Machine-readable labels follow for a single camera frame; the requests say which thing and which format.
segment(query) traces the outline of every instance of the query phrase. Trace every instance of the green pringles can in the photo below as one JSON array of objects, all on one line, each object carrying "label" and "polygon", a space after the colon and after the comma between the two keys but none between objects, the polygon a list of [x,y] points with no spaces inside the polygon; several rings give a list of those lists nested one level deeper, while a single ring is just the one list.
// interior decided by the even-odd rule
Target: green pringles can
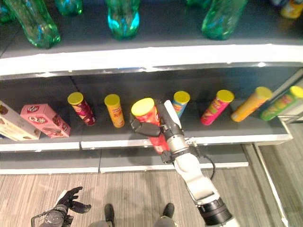
[{"label": "green pringles can", "polygon": [[291,86],[285,94],[261,113],[260,118],[262,120],[269,121],[301,98],[303,98],[303,88],[299,86]]}]

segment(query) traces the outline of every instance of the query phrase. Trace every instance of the hand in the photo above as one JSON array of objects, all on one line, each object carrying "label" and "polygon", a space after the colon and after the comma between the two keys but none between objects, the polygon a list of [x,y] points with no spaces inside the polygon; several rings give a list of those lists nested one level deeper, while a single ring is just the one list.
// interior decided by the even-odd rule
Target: hand
[{"label": "hand", "polygon": [[66,194],[58,201],[57,205],[64,205],[67,208],[70,208],[72,211],[84,214],[89,212],[91,205],[85,205],[83,203],[73,201],[78,198],[77,194],[83,187],[73,188],[66,192]]}]

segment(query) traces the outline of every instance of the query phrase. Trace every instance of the pringles can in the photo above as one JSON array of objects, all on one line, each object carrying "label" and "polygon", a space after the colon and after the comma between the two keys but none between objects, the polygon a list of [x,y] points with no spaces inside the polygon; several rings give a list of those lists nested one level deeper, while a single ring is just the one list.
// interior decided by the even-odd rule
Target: pringles can
[{"label": "pringles can", "polygon": [[220,90],[216,98],[212,101],[208,109],[202,115],[200,121],[203,125],[210,125],[223,112],[223,110],[233,101],[235,96],[231,91]]},{"label": "pringles can", "polygon": [[120,104],[120,97],[116,94],[110,94],[105,97],[104,103],[107,107],[110,119],[116,128],[124,126],[124,118]]},{"label": "pringles can", "polygon": [[255,92],[232,113],[232,120],[235,122],[243,121],[247,116],[270,99],[271,96],[272,92],[267,87],[257,87]]},{"label": "pringles can", "polygon": [[291,86],[290,89],[264,110],[260,117],[265,121],[269,121],[276,117],[283,110],[295,104],[298,99],[303,98],[303,88],[299,86]]},{"label": "pringles can", "polygon": [[67,101],[69,104],[71,104],[77,115],[84,121],[86,125],[92,126],[95,124],[96,118],[90,106],[84,100],[83,94],[81,92],[71,93],[68,96]]},{"label": "pringles can", "polygon": [[174,100],[172,101],[172,105],[180,118],[183,114],[183,111],[190,100],[190,95],[186,91],[178,91],[174,94]]},{"label": "pringles can", "polygon": [[[160,126],[157,108],[152,98],[139,100],[132,106],[131,112],[140,122],[149,122]],[[158,154],[169,150],[169,146],[162,133],[159,137],[149,137],[149,139]]]}]

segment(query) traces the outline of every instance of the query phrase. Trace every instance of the person's foot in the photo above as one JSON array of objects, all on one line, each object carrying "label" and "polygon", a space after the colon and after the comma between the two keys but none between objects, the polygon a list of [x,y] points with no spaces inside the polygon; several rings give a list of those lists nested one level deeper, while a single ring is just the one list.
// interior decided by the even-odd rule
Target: person's foot
[{"label": "person's foot", "polygon": [[166,204],[164,211],[163,211],[163,216],[172,218],[172,216],[174,215],[174,211],[175,211],[175,206],[172,203],[168,203]]},{"label": "person's foot", "polygon": [[110,221],[113,224],[113,226],[115,226],[114,224],[115,212],[112,204],[108,203],[105,205],[104,214],[105,214],[105,221]]}]

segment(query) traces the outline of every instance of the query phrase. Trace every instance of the pink box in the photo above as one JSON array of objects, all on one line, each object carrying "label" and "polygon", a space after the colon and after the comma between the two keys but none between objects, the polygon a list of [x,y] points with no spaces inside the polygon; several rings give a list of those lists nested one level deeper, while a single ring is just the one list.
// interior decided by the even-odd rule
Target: pink box
[{"label": "pink box", "polygon": [[70,136],[70,126],[48,104],[25,105],[20,115],[50,138]]}]

